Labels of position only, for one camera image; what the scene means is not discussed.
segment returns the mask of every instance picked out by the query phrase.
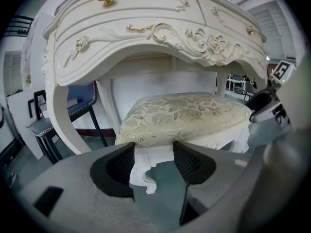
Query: white vanity table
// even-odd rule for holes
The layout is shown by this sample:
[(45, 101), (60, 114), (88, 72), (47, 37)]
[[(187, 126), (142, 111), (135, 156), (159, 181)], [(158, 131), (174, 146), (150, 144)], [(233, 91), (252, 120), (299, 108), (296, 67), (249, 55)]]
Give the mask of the white vanity table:
[[(247, 74), (259, 89), (265, 87), (265, 37), (254, 18), (228, 0), (68, 0), (44, 37), (50, 120), (76, 154), (90, 149), (66, 112), (68, 85), (96, 80), (115, 132), (120, 126), (111, 94), (115, 77), (216, 71), (222, 97), (229, 72)], [(118, 68), (118, 62), (133, 58), (166, 64)]]

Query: black chair leg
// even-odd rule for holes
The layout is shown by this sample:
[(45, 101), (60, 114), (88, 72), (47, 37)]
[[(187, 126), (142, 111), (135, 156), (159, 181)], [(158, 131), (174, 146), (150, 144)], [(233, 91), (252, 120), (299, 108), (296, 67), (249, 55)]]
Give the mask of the black chair leg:
[(55, 164), (57, 162), (57, 160), (55, 159), (54, 156), (52, 156), (49, 151), (47, 151), (47, 149), (45, 148), (43, 142), (41, 141), (40, 137), (36, 136), (35, 137), (43, 154), (47, 156), (47, 158), (49, 159), (49, 161), (51, 161), (52, 164)]
[(63, 157), (58, 152), (57, 147), (55, 146), (53, 140), (51, 137), (44, 136), (45, 143), (47, 147), (50, 149), (50, 152), (54, 155), (54, 157), (57, 159), (57, 161), (60, 161), (63, 159)]
[(99, 125), (98, 125), (98, 122), (97, 122), (97, 120), (96, 120), (95, 113), (94, 113), (94, 110), (93, 110), (93, 107), (92, 107), (92, 106), (89, 108), (89, 113), (90, 113), (90, 115), (91, 115), (92, 121), (93, 121), (93, 123), (94, 123), (94, 125), (95, 125), (95, 128), (96, 128), (96, 130), (97, 130), (97, 133), (98, 133), (98, 135), (99, 135), (99, 138), (101, 139), (103, 145), (104, 145), (105, 147), (108, 147), (108, 144), (107, 144), (106, 140), (104, 139), (104, 137), (103, 137), (103, 135), (102, 135), (102, 133), (101, 133), (101, 129), (100, 129), (100, 127), (99, 127)]

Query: white carved stool leg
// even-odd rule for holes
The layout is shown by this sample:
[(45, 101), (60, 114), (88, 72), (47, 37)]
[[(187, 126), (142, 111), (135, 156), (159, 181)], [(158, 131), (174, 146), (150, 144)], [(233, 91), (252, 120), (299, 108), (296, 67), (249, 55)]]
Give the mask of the white carved stool leg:
[(135, 164), (131, 171), (130, 183), (139, 186), (146, 186), (147, 193), (151, 194), (156, 191), (156, 182), (146, 175), (151, 169), (150, 161), (147, 154), (135, 154)]
[(237, 139), (231, 143), (230, 152), (245, 153), (248, 150), (247, 140), (249, 137), (248, 125), (241, 129), (241, 133)]
[(135, 164), (130, 175), (130, 184), (146, 186), (147, 194), (152, 194), (156, 191), (156, 182), (151, 179), (146, 172), (155, 167), (157, 163), (173, 161), (173, 145), (150, 147), (150, 148), (135, 148)]

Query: chair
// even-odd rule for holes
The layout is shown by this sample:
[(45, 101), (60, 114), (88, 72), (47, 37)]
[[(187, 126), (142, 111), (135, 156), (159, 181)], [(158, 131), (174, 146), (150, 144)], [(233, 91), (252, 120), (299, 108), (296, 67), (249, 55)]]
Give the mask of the chair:
[(174, 153), (175, 141), (219, 150), (228, 143), (230, 152), (248, 150), (251, 110), (243, 104), (207, 92), (168, 94), (139, 99), (123, 120), (116, 145), (135, 144), (135, 163), (130, 183), (146, 186), (156, 182), (146, 172), (166, 161), (189, 162)]
[(244, 100), (246, 98), (246, 95), (248, 96), (248, 99), (249, 99), (249, 97), (252, 97), (255, 93), (257, 93), (257, 89), (255, 89), (249, 81), (246, 81)]
[[(36, 136), (38, 144), (42, 152), (50, 159), (54, 164), (63, 159), (59, 151), (57, 150), (52, 138), (57, 135), (53, 128), (53, 125), (49, 118), (41, 117), (41, 110), (39, 108), (38, 97), (43, 96), (46, 101), (45, 90), (34, 92), (34, 99), (28, 101), (28, 110), (30, 118), (33, 117), (31, 111), (31, 103), (35, 104), (35, 116), (37, 121), (34, 122), (30, 130)], [(96, 120), (94, 110), (92, 105), (95, 104), (97, 100), (97, 87), (95, 82), (89, 85), (72, 85), (69, 87), (68, 100), (76, 98), (78, 103), (70, 108), (68, 108), (68, 113), (71, 121), (78, 119), (85, 113), (89, 112), (98, 135), (105, 147), (107, 143), (101, 134), (100, 127)]]

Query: upholstered stool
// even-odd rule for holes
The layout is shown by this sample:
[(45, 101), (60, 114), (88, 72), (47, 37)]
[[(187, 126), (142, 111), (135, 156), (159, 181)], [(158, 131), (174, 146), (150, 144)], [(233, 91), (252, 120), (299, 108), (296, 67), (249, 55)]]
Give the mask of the upholstered stool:
[(248, 150), (251, 110), (234, 100), (206, 92), (179, 93), (138, 100), (123, 120), (116, 144), (135, 143), (130, 183), (154, 193), (156, 182), (145, 172), (157, 163), (173, 161), (173, 142), (185, 141), (229, 151)]

